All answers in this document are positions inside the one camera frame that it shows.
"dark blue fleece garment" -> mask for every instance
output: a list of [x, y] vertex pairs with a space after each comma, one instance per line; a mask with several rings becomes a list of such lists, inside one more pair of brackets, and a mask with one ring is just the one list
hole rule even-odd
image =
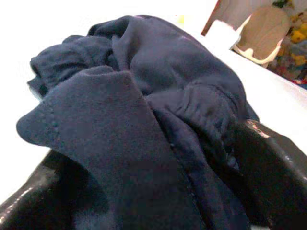
[[20, 136], [78, 162], [92, 176], [87, 193], [107, 199], [101, 212], [75, 210], [72, 228], [250, 229], [211, 162], [238, 170], [229, 127], [258, 118], [235, 73], [190, 35], [125, 16], [31, 66], [43, 101], [18, 122]]

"folded clothing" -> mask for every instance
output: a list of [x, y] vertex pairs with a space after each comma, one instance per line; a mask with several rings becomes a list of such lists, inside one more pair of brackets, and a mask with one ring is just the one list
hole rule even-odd
[[250, 229], [213, 165], [239, 171], [229, 127], [258, 117], [236, 74], [193, 37], [125, 16], [47, 48], [31, 67], [43, 99], [18, 133], [79, 163], [106, 194], [107, 208], [87, 212], [95, 218], [72, 212], [73, 228]]

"white surface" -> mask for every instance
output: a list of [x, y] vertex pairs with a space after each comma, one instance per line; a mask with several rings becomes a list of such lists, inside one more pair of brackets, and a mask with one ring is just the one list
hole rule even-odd
[[235, 31], [230, 25], [215, 20], [206, 33], [206, 40], [219, 49], [231, 49], [240, 39], [240, 32]]

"toy pile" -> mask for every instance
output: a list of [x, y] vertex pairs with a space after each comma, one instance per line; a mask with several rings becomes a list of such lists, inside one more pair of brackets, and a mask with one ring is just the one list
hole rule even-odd
[[290, 31], [268, 69], [307, 89], [307, 9], [290, 20]]

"beige chair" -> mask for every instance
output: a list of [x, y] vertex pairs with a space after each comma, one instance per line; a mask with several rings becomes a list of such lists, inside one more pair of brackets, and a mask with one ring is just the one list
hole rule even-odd
[[234, 50], [267, 67], [275, 59], [289, 29], [289, 17], [282, 9], [274, 6], [259, 7], [237, 29], [241, 39]]

